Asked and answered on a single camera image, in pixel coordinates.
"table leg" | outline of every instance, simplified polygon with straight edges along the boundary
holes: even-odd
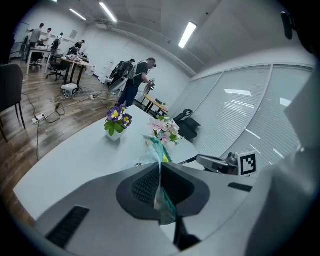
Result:
[[[64,76],[64,81],[63,81],[63,84],[64,84],[64,85],[67,84],[67,79],[68,79],[68,74],[69,74],[70,66],[71,66],[71,63],[68,62],[68,67],[66,68],[66,72],[65,72],[65,76]]]
[[[151,105],[151,101],[149,101],[148,105],[146,105],[145,109],[144,109],[144,112],[147,112],[148,111],[148,108],[150,107]]]
[[[76,67],[77,65],[72,65],[72,73],[71,73],[71,76],[70,76],[70,84],[72,83],[72,79],[74,78],[74,73],[75,73],[75,70],[76,70]]]
[[[149,109],[146,112],[149,113],[153,106],[154,106],[154,104],[151,102],[151,105],[150,105]]]
[[[29,67],[30,67],[30,61],[31,61],[31,55],[32,55],[33,51],[30,50],[30,53],[29,53],[29,57],[28,57],[28,62],[27,62],[27,65],[26,65],[26,74],[29,75]]]
[[[85,67],[85,66],[82,66],[82,67],[81,67],[80,74],[79,74],[79,77],[78,77],[78,81],[76,82],[76,84],[78,85],[78,87],[79,87],[79,84],[80,84],[80,79],[81,79],[82,72],[84,71],[84,67]]]
[[[51,52],[49,53],[48,60],[46,61],[45,71],[44,71],[45,74],[47,73],[47,70],[48,70],[48,65],[49,65],[50,57],[51,57]]]

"potted plant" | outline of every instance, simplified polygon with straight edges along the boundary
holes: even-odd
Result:
[[[114,106],[106,113],[104,129],[113,141],[119,139],[132,123],[132,116],[126,113],[126,106]]]
[[[173,142],[177,145],[182,139],[179,135],[180,127],[169,117],[158,116],[158,119],[150,119],[150,125],[154,137],[158,138],[163,144]]]

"fluorescent light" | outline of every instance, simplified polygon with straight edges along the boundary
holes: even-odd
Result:
[[[252,146],[251,144],[250,144],[250,146],[253,147],[255,149],[255,151],[257,151],[261,155],[261,153],[254,146]]]
[[[291,100],[285,99],[285,98],[280,98],[280,104],[288,107],[291,104]]]
[[[111,11],[109,11],[109,9],[106,7],[106,5],[101,2],[100,3],[101,7],[105,10],[105,12],[109,15],[109,17],[111,18],[111,20],[113,20],[114,22],[117,22],[116,18],[113,16],[113,14],[111,13]]]
[[[246,107],[248,107],[248,108],[252,108],[252,109],[255,108],[253,105],[250,105],[250,104],[247,104],[247,103],[243,103],[243,102],[241,102],[241,101],[236,101],[236,100],[232,100],[232,99],[230,99],[230,101],[231,101],[232,103],[239,104],[239,105],[243,105],[243,106],[246,106]]]
[[[74,11],[72,9],[70,9],[70,11],[73,12],[74,14],[78,15],[81,19],[86,21],[86,19],[84,17],[82,17],[79,13],[77,13],[76,11]]]
[[[231,89],[225,89],[224,90],[227,94],[241,94],[241,95],[247,95],[252,96],[251,92],[249,90],[231,90]]]
[[[259,140],[261,140],[261,138],[256,135],[255,133],[253,133],[252,131],[248,130],[248,129],[245,129],[248,133],[252,134],[253,136],[256,136]]]
[[[282,154],[280,154],[280,152],[278,150],[276,150],[275,148],[273,149],[274,152],[276,152],[280,157],[285,158]]]
[[[183,49],[188,40],[190,39],[192,33],[195,31],[195,29],[197,28],[197,25],[196,24],[193,24],[192,22],[189,22],[188,26],[186,26],[186,29],[183,33],[183,36],[181,38],[181,41],[179,43],[179,46]]]

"flower pot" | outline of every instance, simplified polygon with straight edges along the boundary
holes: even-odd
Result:
[[[110,140],[112,140],[112,141],[115,142],[116,140],[120,139],[120,138],[125,134],[126,130],[127,130],[127,129],[124,129],[123,132],[121,132],[121,133],[119,133],[119,132],[117,132],[117,131],[115,130],[115,131],[114,131],[114,134],[113,134],[112,136],[110,136],[108,130],[106,130],[105,132],[106,132],[106,136],[107,136],[108,138],[110,138]]]

